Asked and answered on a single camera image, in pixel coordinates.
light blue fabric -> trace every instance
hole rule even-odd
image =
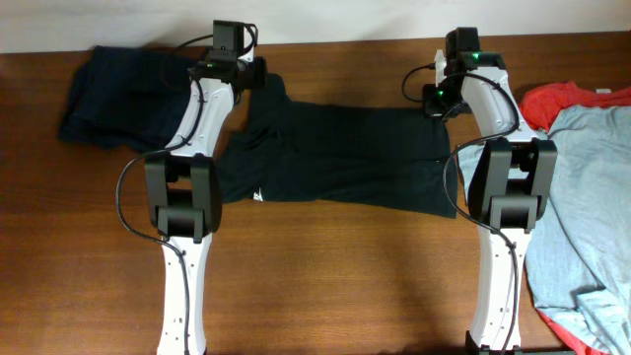
[[[591,348],[631,354],[631,107],[564,109],[548,137],[559,155],[526,254],[534,306]],[[465,190],[481,151],[458,154]]]

red cloth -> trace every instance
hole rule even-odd
[[[532,129],[543,128],[547,132],[561,109],[575,105],[631,106],[631,87],[611,94],[597,94],[579,88],[574,82],[548,84],[527,92],[520,109]]]
[[[543,318],[548,326],[556,333],[556,335],[561,338],[563,343],[569,346],[572,350],[574,350],[577,355],[607,355],[606,353],[600,352],[598,350],[594,350],[591,347],[585,345],[585,343],[576,336],[572,335],[571,332],[567,331],[563,326],[555,323],[552,319],[548,318],[544,313],[539,312],[539,315]]]

black cloth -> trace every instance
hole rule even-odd
[[[190,91],[158,80],[164,54],[97,47],[79,70],[59,137],[139,151],[173,137]],[[174,57],[170,81],[186,87],[192,61]],[[454,217],[443,165],[450,153],[445,125],[412,108],[293,103],[280,76],[252,93],[246,132],[233,133],[217,172],[225,203],[327,199]],[[448,173],[456,198],[456,171]]]

wooden table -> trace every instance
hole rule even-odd
[[[586,89],[630,85],[631,35],[482,39],[502,52],[517,100],[549,82]],[[443,40],[262,45],[292,99],[413,107],[405,73]],[[159,248],[126,233],[113,207],[128,149],[56,138],[72,73],[88,52],[0,55],[0,353],[155,354],[162,326]],[[410,82],[410,92],[433,82]],[[448,124],[453,143],[477,137],[470,116]],[[131,223],[151,232],[141,170],[126,184]],[[458,218],[334,203],[224,207],[206,273],[212,353],[458,351],[476,303],[479,245]],[[557,348],[522,289],[525,348]]]

black cable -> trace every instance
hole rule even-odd
[[[212,38],[212,35],[203,35],[200,36],[198,38],[194,38],[191,40],[187,40],[186,42],[178,45],[177,47],[175,47],[171,52],[169,52],[169,54],[167,54],[167,56],[162,60],[162,62],[160,63],[160,81],[163,83],[164,86],[166,86],[167,88],[179,92],[182,91],[184,88],[176,88],[174,86],[172,86],[171,84],[169,84],[169,81],[167,80],[167,76],[165,75],[165,67],[167,66],[167,63],[171,60],[171,58],[178,53],[179,51],[181,51],[184,47],[188,46],[189,44],[207,39],[207,38]]]
[[[173,151],[175,149],[179,149],[183,146],[185,146],[190,139],[193,137],[193,135],[195,134],[195,131],[197,130],[197,127],[199,126],[199,122],[201,121],[201,116],[202,116],[202,112],[204,111],[204,93],[203,93],[203,89],[201,87],[201,84],[199,83],[199,80],[195,80],[195,84],[197,85],[197,91],[199,92],[199,109],[197,111],[197,117],[195,117],[195,122],[193,123],[193,127],[190,129],[190,132],[188,132],[188,135],[182,139],[181,142],[177,143],[176,145],[172,146],[172,147],[168,147],[165,149],[161,149],[158,151],[154,151],[154,152],[148,152],[148,153],[144,153],[141,154],[140,156],[132,159],[129,163],[127,163],[127,165],[125,166],[125,168],[123,168],[122,172],[120,173],[120,177],[118,177],[118,183],[116,184],[116,213],[118,214],[118,219],[120,220],[120,223],[122,223],[123,227],[125,227],[125,229],[129,232],[131,232],[132,234],[156,243],[160,246],[166,247],[168,249],[171,249],[175,255],[177,256],[177,259],[179,260],[179,265],[181,266],[181,274],[182,274],[182,279],[184,282],[184,302],[185,302],[185,310],[186,310],[186,315],[184,315],[184,355],[188,355],[188,323],[189,323],[189,314],[190,314],[190,294],[189,294],[189,289],[188,289],[188,277],[186,276],[186,264],[184,263],[184,256],[183,253],[181,251],[179,251],[176,247],[170,245],[169,243],[160,240],[158,238],[154,238],[151,236],[148,236],[142,232],[139,232],[138,230],[134,229],[133,227],[131,227],[129,225],[129,223],[127,222],[127,220],[125,219],[123,213],[122,213],[122,208],[121,208],[121,204],[120,204],[120,192],[122,190],[122,184],[125,180],[125,176],[127,175],[127,173],[129,172],[129,170],[131,169],[131,167],[133,167],[136,163],[140,162],[141,160],[147,159],[147,158],[153,158],[153,157],[159,157],[162,155],[166,155],[168,154],[170,151]]]
[[[412,74],[414,74],[414,73],[416,73],[417,71],[422,70],[422,69],[432,69],[432,70],[434,70],[434,69],[436,69],[436,64],[435,64],[435,63],[429,63],[429,64],[425,64],[425,65],[423,65],[423,66],[420,66],[420,67],[418,67],[418,68],[414,68],[414,69],[410,70],[410,71],[407,73],[407,75],[405,75],[405,77],[403,78],[403,82],[401,83],[401,93],[403,94],[403,96],[404,96],[406,99],[408,99],[408,100],[412,101],[413,103],[422,103],[422,102],[423,102],[423,100],[421,100],[421,99],[414,99],[414,98],[411,98],[411,97],[407,96],[407,94],[405,93],[405,84],[407,83],[407,79],[408,79],[408,78],[409,78]]]
[[[513,117],[515,118],[515,121],[513,122],[513,125],[506,132],[491,134],[491,135],[484,136],[484,137],[481,137],[481,138],[473,139],[473,140],[468,141],[468,142],[466,142],[466,143],[464,143],[464,144],[462,144],[460,146],[457,146],[454,149],[454,151],[450,154],[450,156],[447,158],[447,161],[445,162],[445,167],[443,168],[443,189],[445,190],[445,195],[447,196],[447,200],[450,202],[450,204],[454,207],[454,209],[457,211],[457,213],[460,216],[464,217],[467,221],[475,223],[476,225],[478,225],[478,226],[480,226],[482,228],[486,228],[487,230],[491,231],[492,233],[495,233],[498,236],[500,236],[502,238],[502,240],[504,240],[504,242],[506,243],[506,246],[508,247],[509,252],[511,254],[511,258],[513,260],[513,270],[514,270],[514,273],[515,273],[515,277],[514,277],[515,285],[514,285],[514,295],[513,295],[513,315],[511,316],[511,325],[509,327],[508,335],[506,336],[506,340],[504,341],[504,346],[502,347],[502,351],[500,352],[500,355],[504,355],[506,353],[506,348],[507,348],[507,346],[509,344],[509,341],[511,340],[511,336],[513,335],[513,329],[515,328],[515,323],[516,323],[516,320],[517,320],[517,309],[518,309],[518,298],[519,298],[519,293],[518,293],[518,289],[519,289],[519,283],[518,283],[519,265],[518,265],[518,261],[517,261],[517,256],[515,254],[516,245],[511,243],[511,240],[508,237],[506,237],[506,235],[504,235],[504,233],[502,233],[499,229],[497,229],[495,227],[492,227],[492,226],[489,226],[489,225],[487,225],[485,223],[482,223],[482,222],[474,219],[469,214],[464,212],[460,207],[458,207],[456,203],[454,203],[452,201],[452,198],[450,197],[450,194],[449,194],[449,190],[447,188],[447,170],[449,168],[450,162],[454,159],[455,156],[457,156],[457,153],[459,151],[461,151],[462,149],[464,149],[466,147],[469,147],[471,145],[474,145],[474,144],[478,144],[478,143],[483,143],[483,142],[489,141],[491,139],[505,137],[505,136],[515,132],[520,126],[520,114],[519,114],[519,111],[517,109],[517,106],[515,105],[515,103],[511,99],[511,96],[504,89],[502,89],[500,84],[494,82],[491,79],[488,79],[486,77],[483,77],[483,76],[480,76],[480,75],[477,75],[477,74],[473,74],[473,73],[454,73],[454,74],[451,74],[451,75],[447,76],[443,82],[441,82],[441,84],[439,85],[439,88],[448,79],[458,78],[458,77],[474,78],[474,79],[481,80],[481,81],[489,84],[491,87],[493,87],[493,89],[497,90],[500,94],[502,94],[504,99],[506,99],[506,101],[509,104],[509,107],[511,108]]]

